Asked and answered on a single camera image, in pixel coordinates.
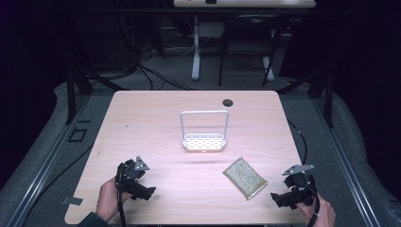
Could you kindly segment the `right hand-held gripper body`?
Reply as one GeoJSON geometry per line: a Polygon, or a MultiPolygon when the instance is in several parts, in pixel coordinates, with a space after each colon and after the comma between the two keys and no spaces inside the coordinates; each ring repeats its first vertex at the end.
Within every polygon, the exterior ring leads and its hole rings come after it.
{"type": "Polygon", "coordinates": [[[290,189],[289,192],[293,193],[296,204],[311,205],[313,203],[316,186],[313,176],[306,174],[313,168],[313,165],[293,165],[282,173],[286,177],[284,184],[290,189]]]}

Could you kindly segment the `white-legged background desk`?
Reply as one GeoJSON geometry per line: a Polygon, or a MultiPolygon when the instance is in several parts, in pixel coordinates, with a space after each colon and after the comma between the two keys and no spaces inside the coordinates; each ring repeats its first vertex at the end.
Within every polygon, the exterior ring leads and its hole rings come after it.
{"type": "MultiPolygon", "coordinates": [[[[315,0],[173,0],[179,9],[313,9],[315,0]]],[[[199,16],[194,16],[194,60],[192,79],[200,77],[201,51],[199,16]]]]}

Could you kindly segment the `yellow-green mesh sponge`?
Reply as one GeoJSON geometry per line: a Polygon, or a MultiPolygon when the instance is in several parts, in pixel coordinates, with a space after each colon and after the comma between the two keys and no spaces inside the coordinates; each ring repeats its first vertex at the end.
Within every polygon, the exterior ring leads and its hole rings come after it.
{"type": "Polygon", "coordinates": [[[253,198],[267,184],[243,157],[238,158],[230,164],[223,174],[240,190],[247,200],[253,198]]]}

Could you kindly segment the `person's left hand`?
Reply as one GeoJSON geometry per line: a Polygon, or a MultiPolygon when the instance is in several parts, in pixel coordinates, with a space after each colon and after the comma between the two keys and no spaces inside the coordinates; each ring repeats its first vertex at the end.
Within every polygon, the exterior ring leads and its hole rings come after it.
{"type": "Polygon", "coordinates": [[[117,189],[111,178],[99,189],[96,214],[108,223],[118,213],[117,189]]]}

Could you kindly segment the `person's right hand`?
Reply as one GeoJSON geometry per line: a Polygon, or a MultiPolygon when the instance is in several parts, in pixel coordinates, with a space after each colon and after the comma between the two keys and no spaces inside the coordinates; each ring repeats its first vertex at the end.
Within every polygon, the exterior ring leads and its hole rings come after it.
{"type": "Polygon", "coordinates": [[[297,208],[303,215],[306,227],[335,227],[336,212],[331,203],[326,201],[321,195],[318,195],[320,207],[316,211],[314,204],[305,205],[298,203],[297,208]]]}

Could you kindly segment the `black metal frame stand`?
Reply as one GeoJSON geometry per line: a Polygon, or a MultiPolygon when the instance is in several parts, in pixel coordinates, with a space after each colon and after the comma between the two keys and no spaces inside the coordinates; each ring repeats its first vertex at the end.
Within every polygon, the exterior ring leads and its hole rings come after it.
{"type": "Polygon", "coordinates": [[[324,94],[323,103],[323,119],[329,128],[333,128],[332,110],[333,110],[333,96],[334,96],[334,77],[329,69],[319,69],[305,77],[296,79],[290,85],[277,91],[279,95],[284,95],[300,87],[304,83],[312,82],[307,95],[310,98],[319,98],[324,94]]]}
{"type": "Polygon", "coordinates": [[[66,125],[70,124],[77,115],[76,89],[78,89],[84,96],[90,96],[93,93],[94,89],[90,84],[89,79],[94,79],[115,92],[126,91],[126,88],[103,78],[94,70],[90,70],[83,66],[73,67],[69,71],[66,81],[68,105],[66,125]]]}

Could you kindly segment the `aluminium floor rail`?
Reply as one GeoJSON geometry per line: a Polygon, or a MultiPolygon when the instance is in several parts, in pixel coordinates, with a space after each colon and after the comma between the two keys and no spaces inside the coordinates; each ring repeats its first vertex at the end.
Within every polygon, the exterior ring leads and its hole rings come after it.
{"type": "Polygon", "coordinates": [[[61,148],[66,143],[67,136],[72,133],[77,117],[90,99],[90,96],[78,98],[76,113],[68,124],[64,119],[67,114],[67,100],[58,99],[50,120],[0,191],[0,201],[5,203],[0,227],[24,225],[28,212],[41,195],[45,182],[61,156],[61,148]]]}
{"type": "Polygon", "coordinates": [[[360,212],[360,215],[365,223],[365,226],[382,227],[373,210],[371,203],[367,198],[364,189],[362,188],[362,185],[360,184],[357,178],[355,171],[352,168],[351,163],[349,162],[348,157],[345,154],[343,145],[340,142],[340,139],[335,129],[329,126],[324,117],[322,103],[315,98],[311,99],[311,103],[315,111],[317,112],[317,115],[323,124],[323,128],[331,141],[331,144],[334,148],[334,154],[336,156],[337,163],[340,167],[340,172],[347,183],[349,191],[354,199],[358,211],[360,212]]]}

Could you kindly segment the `black chair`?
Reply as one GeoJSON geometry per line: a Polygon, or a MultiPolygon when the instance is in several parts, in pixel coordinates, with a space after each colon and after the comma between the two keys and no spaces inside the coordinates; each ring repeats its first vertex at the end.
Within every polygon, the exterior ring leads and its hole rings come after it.
{"type": "Polygon", "coordinates": [[[272,63],[287,19],[277,14],[242,14],[224,25],[219,53],[218,85],[228,77],[251,72],[269,81],[272,63]]]}

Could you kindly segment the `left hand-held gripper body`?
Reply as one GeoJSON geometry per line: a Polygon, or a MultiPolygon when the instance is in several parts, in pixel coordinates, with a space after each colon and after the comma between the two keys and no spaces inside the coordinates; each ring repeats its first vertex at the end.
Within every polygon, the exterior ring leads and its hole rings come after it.
{"type": "Polygon", "coordinates": [[[149,170],[148,165],[140,156],[135,160],[128,160],[121,163],[117,168],[115,176],[115,187],[119,193],[127,192],[131,195],[137,193],[137,188],[143,186],[139,183],[146,171],[149,170]]]}

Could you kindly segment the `white metal sponge rack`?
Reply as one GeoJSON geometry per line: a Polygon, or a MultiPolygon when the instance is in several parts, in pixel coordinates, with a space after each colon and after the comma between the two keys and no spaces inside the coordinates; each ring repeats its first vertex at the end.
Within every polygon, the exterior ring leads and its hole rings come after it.
{"type": "Polygon", "coordinates": [[[188,152],[220,152],[227,143],[229,112],[184,111],[180,113],[182,145],[188,152]]]}

